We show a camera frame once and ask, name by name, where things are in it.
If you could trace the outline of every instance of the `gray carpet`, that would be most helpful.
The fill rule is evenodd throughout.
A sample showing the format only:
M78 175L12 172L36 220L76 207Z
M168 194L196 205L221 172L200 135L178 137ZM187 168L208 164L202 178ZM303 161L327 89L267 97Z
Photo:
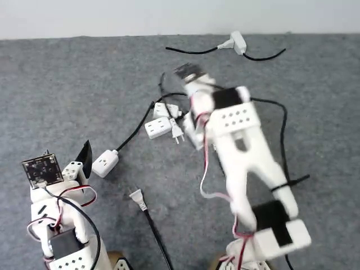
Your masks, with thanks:
M1 269L43 269L41 247L26 235L29 185L22 160L45 149L64 167L89 139L94 157L116 148L158 98L163 71L196 62L224 86L248 86L251 94L289 108L286 153L292 178L311 174L293 188L313 244L293 253L300 269L357 269L360 264L360 35L250 35L252 62L231 49L201 56L164 46L204 50L224 36L70 38L0 41ZM165 87L181 90L168 76ZM188 108L186 100L174 100ZM263 130L280 160L281 110L257 104ZM232 215L222 200L199 194L202 155L170 134L150 141L142 128L120 153L106 179L92 175L99 200L87 208L108 250L122 250L135 269L166 269L138 206L128 199L143 189L151 215L175 269L206 269L231 241ZM224 190L214 156L207 190ZM271 194L252 175L253 204ZM287 269L283 258L274 260Z

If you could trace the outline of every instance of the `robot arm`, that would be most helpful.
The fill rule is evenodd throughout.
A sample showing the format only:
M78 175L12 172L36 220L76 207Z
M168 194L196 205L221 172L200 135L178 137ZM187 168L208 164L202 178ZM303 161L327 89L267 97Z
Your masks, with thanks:
M66 196L67 200L81 209L85 199L83 188L89 187L87 183L91 167L89 170L88 164L91 165L91 159L91 147L87 142L76 161L70 162L62 172L54 154L45 154L22 163L31 185L32 222L28 231L41 243L44 261L51 270L69 267L92 269L98 245L96 236L87 229L87 221L79 211L49 194ZM129 268L124 259L120 259L113 268L100 239L100 256L95 269Z
M184 81L191 112L184 118L186 134L197 149L204 136L217 151L226 175L231 212L254 232L244 251L243 262L270 260L310 245L311 238L298 216L296 204L280 165L275 162L260 119L246 87L225 89L193 64L175 73ZM206 126L198 119L206 115ZM238 148L242 141L244 149ZM274 190L274 200L252 207L246 196L248 172L255 173ZM228 245L227 254L238 257L243 239Z

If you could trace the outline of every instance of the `white wall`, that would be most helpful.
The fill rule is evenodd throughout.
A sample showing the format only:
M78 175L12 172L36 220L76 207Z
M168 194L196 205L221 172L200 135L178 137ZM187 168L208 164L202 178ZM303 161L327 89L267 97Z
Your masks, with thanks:
M359 33L359 0L0 0L0 39Z

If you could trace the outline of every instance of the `black power cord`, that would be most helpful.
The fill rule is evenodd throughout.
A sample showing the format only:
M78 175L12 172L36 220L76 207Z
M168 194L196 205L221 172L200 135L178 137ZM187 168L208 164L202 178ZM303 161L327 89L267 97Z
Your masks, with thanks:
M283 52L285 52L286 49L282 49L280 52L278 52L277 54L273 55L273 56L269 56L269 57L264 57L264 58L254 58L254 57L251 57L249 55L247 55L246 53L243 53L242 55L251 60L251 61L267 61L267 60L271 60L271 59L274 59L276 57L278 57L279 55L281 55Z
M188 55L204 55L206 53L216 51L218 49L218 47L214 47L212 49L208 49L207 51L201 51L201 52L184 51L182 49L176 49L176 48L172 48L172 47L165 47L165 49L169 50L169 51L174 51L174 52L186 53Z
M56 196L54 194L52 194L49 190L46 189L46 187L44 188L44 190L51 196L54 198L57 198L58 200L63 201L66 204L69 204L70 206L72 206L76 211L78 211L86 220L87 222L89 222L90 226L92 227L92 229L94 230L94 233L96 235L96 241L97 241L97 246L96 246L96 253L95 253L95 258L94 261L91 265L90 270L94 270L96 267L97 262L99 261L99 257L100 257L100 250L101 250L101 239L100 239L100 233L95 225L95 223L91 220L91 218L84 212L82 211L82 209L80 207L78 207L77 205L75 205L73 202L69 201L68 199L64 198L64 197L60 197L60 196Z
M118 147L116 148L117 152L119 152L125 145L127 145L132 138L135 137L135 135L139 132L141 126L144 124L147 116L149 115L150 111L154 108L155 103L160 102L160 101L164 101L165 98L167 97L172 97L172 96L186 96L185 93L183 92L173 92L173 93L167 93L163 96L161 96L157 101L151 101L149 107L147 108L145 115L143 116L143 118L141 119L139 125L136 127L136 129L133 131L133 133L131 133L131 135Z
M285 153L285 143L284 143L285 127L286 127L286 121L287 121L287 108L285 107L285 105L281 104L277 101L274 101L274 100L266 100L266 99L257 98L257 97L252 97L251 100L277 105L283 111L283 118L282 118L281 130L280 130L280 151L281 151L282 169L284 171L287 183L277 186L277 187L271 189L271 191L273 192L273 191L275 191L279 188L285 187L285 186L294 186L294 185L308 179L310 177L310 175L306 174L296 180L290 180L289 166L287 164L286 153Z
M169 254L167 253L167 251L165 249L165 246L164 246L164 244L163 244L163 242L161 240L160 233L159 233L158 229L155 227L155 223L154 223L154 221L152 220L152 218L150 216L149 210L146 209L143 212L144 212L144 214L145 214L145 216L147 218L148 224L151 227L152 233L155 236L156 242L157 242L157 244L158 244L158 246L159 246L159 248L161 250L161 253L163 254L163 257L164 257L164 259L166 261L166 264L167 264L169 270L174 270L174 267L173 267L173 265L171 263Z
M206 53L209 53L209 52L213 52L213 51L216 51L218 50L218 47L214 47L212 49L208 49L207 51L200 51L200 52L192 52L192 51L184 51L182 49L176 49L176 48L172 48L172 47L165 47L166 50L169 50L169 51L174 51L174 52L180 52L180 53L186 53L188 55L204 55ZM273 55L273 56L269 56L269 57L264 57L264 58L255 58L255 57L251 57L249 55L247 55L246 53L243 53L242 55L251 60L251 61L267 61L267 60L271 60L271 59L274 59L276 57L278 57L279 55L281 55L283 52L285 52L286 49L282 49L280 52L278 52L277 54Z
M118 148L116 148L117 152L119 152L139 132L142 124L145 122L145 120L146 120L147 116L149 115L151 109L154 108L154 104L155 104L154 101L151 101L150 106L147 108L146 113L145 113L144 117L141 119L139 125L136 127L134 132L131 133L131 135Z
M163 87L163 84L164 84L164 79L165 79L165 72L162 73L161 77L160 77L160 82L158 84L159 86L159 89L160 89L160 95L163 96L164 93L165 93L165 89ZM173 115L171 114L170 110L169 110L169 107L168 107L168 104L166 102L166 99L163 98L163 101L164 101L164 104L165 104L165 108L166 108L166 111L168 112L170 118L173 118Z
M293 266L290 263L289 256L287 254L285 255L285 260L286 260L286 263L289 266L290 270L294 270Z

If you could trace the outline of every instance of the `electrical plug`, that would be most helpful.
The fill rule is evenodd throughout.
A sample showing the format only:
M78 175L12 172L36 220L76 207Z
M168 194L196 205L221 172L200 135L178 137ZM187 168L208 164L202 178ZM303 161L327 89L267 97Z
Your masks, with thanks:
M184 142L184 133L182 131L182 129L178 126L178 124L176 123L174 118L170 119L170 124L172 126L172 133L173 133L173 138L175 139L176 143L179 144L179 139L178 137L181 137L182 141Z
M91 169L98 176L104 178L115 167L118 161L119 157L116 150L106 150L93 162Z
M144 198L142 196L141 189L138 189L130 194L130 198L139 205L140 209L142 211L145 211L147 209L147 206L144 202Z
M233 48L238 55L243 55L246 52L246 42L239 31L234 31L230 34L230 39L218 45L218 49Z

